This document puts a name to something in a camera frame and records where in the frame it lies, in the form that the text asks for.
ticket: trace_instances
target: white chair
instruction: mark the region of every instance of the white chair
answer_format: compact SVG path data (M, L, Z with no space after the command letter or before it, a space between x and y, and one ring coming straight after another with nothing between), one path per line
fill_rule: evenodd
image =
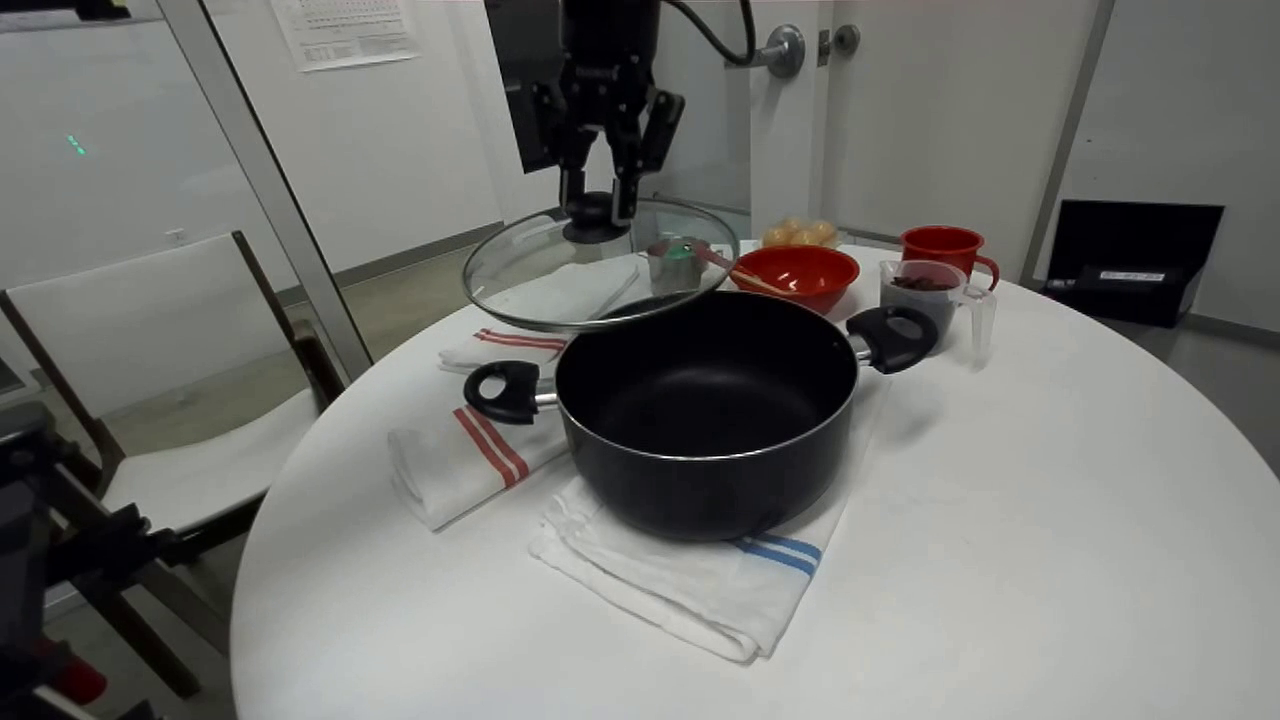
M240 232L22 285L0 292L0 305L104 454L99 505L137 505L152 528L195 533L257 505L335 394L332 364L316 338L287 329ZM245 429L129 454L104 422L282 350L306 364L311 391Z

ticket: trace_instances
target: towel stripe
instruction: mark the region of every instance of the towel stripe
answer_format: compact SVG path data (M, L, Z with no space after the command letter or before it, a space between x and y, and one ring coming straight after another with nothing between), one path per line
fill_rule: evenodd
M783 568L796 568L796 571L804 571L804 575L818 571L811 558L776 551L776 547L767 547L767 544L736 541L736 547L750 551L750 555L764 555L764 558L776 558L776 564L783 564Z
M783 544L783 547L809 555L811 564L825 558L825 551L819 551L818 544L804 544L804 541L793 541L793 534L755 534L755 541L762 541L762 544Z
M455 406L452 415L464 422L464 431L472 436L480 454L495 467L504 489L514 489L521 480L515 467L504 464L504 454L483 439L483 431L475 429L475 421L464 406Z
M495 446L495 452L504 452L504 461L515 467L515 483L530 477L530 464L523 464L523 454L504 439L504 431L495 431L491 422L489 422L489 415L480 415L475 406L470 406L470 415L475 421L475 429L489 436L489 443Z
M480 345L504 345L504 347L544 347L544 350L564 350L569 338L555 338L555 336L515 336L515 330L491 330L491 329L480 329L475 330Z

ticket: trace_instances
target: black pot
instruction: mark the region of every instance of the black pot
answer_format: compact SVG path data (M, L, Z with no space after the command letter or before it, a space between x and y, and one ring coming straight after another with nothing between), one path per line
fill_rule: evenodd
M880 371L926 358L922 312L866 312L848 330ZM836 477L857 347L783 301L713 292L696 305L575 336L555 366L572 461L604 508L674 541L729 541L804 512ZM464 394L530 422L535 364L483 364Z

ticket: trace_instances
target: metal pole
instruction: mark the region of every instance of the metal pole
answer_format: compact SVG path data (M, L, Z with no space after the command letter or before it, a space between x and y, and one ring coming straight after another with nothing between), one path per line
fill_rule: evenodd
M225 140L234 144L245 178L251 196L260 198L306 294L316 306L316 330L326 347L332 350L342 377L351 383L369 364L364 336L348 312L348 301L342 294L330 261L316 243L316 232L294 196L294 183L284 177L284 163L240 84L240 72L218 34L218 22L203 6L203 0L161 0L164 22L185 52L218 123L225 128Z
M1086 44L1079 75L1076 75L1076 88L1074 88L1068 119L1064 119L1064 131L1058 140L1054 167L1048 167L1048 178L1045 178L1045 196L1039 196L1039 211L1036 211L1036 228L1031 228L1031 248L1027 248L1026 270L1020 270L1026 285L1036 281L1036 262L1039 262L1039 251L1045 251L1045 241L1048 241L1048 220L1058 216L1058 196L1064 190L1064 177L1068 177L1068 161L1074 161L1074 149L1076 149L1079 114L1086 114L1086 105L1090 105L1090 88L1091 88L1097 63L1099 63L1105 44L1107 44L1114 17L1115 17L1115 0L1099 0L1099 6L1091 17L1091 27L1090 27L1090 44Z

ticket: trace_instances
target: black cable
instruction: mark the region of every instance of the black cable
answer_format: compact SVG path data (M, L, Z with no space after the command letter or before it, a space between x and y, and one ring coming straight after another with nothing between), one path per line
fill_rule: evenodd
M710 20L701 20L684 0L669 0L721 57L724 63L753 63L755 59L755 10L753 0L739 0L744 6L744 32L750 32L750 52L733 52L729 44L721 44L721 34L710 27Z

